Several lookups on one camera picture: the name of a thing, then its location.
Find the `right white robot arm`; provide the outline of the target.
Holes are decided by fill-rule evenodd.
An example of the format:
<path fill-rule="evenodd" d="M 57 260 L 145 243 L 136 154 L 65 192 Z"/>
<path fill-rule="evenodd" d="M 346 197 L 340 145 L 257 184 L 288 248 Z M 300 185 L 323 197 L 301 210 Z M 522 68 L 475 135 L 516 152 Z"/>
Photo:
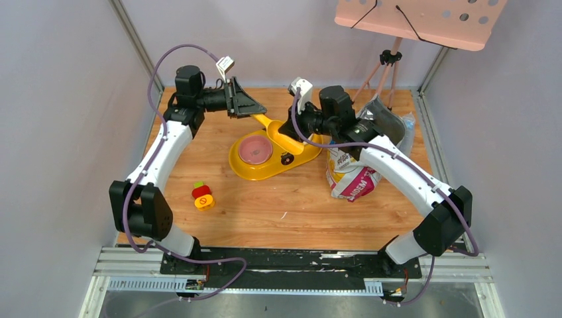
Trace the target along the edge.
<path fill-rule="evenodd" d="M 453 189 L 420 168 L 399 148 L 406 130 L 402 119 L 379 97 L 372 97 L 359 112 L 340 86 L 320 90 L 320 106 L 309 99 L 311 85 L 297 79 L 288 87 L 293 97 L 288 120 L 279 133 L 297 143 L 336 149 L 372 168 L 404 194 L 422 222 L 406 234 L 390 240 L 379 251 L 378 267 L 386 276 L 396 276 L 405 263 L 419 256 L 441 256 L 467 234 L 476 256 L 478 247 L 470 230 L 473 195 L 464 186 Z"/>

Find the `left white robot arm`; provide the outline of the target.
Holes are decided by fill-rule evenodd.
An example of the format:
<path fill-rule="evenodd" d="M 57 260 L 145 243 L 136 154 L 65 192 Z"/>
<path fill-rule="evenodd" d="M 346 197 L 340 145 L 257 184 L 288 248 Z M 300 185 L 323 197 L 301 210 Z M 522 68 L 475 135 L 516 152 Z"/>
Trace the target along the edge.
<path fill-rule="evenodd" d="M 236 78 L 217 88 L 206 87 L 204 73 L 197 66 L 178 68 L 175 86 L 155 141 L 126 180 L 110 185 L 109 198 L 119 232 L 152 240 L 168 254 L 178 256 L 178 266 L 184 272 L 194 274 L 203 265 L 199 241 L 173 222 L 173 212 L 164 198 L 168 178 L 202 126 L 206 112 L 225 111 L 240 119 L 265 114 L 267 109 L 247 94 Z"/>

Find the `pet food bag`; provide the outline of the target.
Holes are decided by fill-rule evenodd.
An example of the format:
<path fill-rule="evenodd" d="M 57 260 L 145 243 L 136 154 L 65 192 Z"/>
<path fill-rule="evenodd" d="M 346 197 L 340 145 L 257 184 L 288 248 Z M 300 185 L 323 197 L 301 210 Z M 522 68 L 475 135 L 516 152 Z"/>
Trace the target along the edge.
<path fill-rule="evenodd" d="M 402 116 L 388 110 L 380 97 L 372 98 L 357 112 L 356 117 L 374 121 L 397 147 L 404 136 Z M 382 179 L 378 172 L 338 148 L 327 150 L 326 177 L 331 196 L 349 202 L 372 192 Z"/>

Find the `yellow plastic scoop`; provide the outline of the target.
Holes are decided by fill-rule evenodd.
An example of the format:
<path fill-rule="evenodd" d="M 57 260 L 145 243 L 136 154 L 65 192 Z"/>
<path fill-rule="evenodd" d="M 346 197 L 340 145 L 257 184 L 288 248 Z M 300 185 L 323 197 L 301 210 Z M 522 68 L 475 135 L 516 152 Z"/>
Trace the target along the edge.
<path fill-rule="evenodd" d="M 272 120 L 263 114 L 252 115 L 252 118 L 262 124 L 266 129 L 267 137 L 286 152 L 301 154 L 304 151 L 305 146 L 302 142 L 298 142 L 279 131 L 279 128 L 284 124 L 282 121 Z"/>

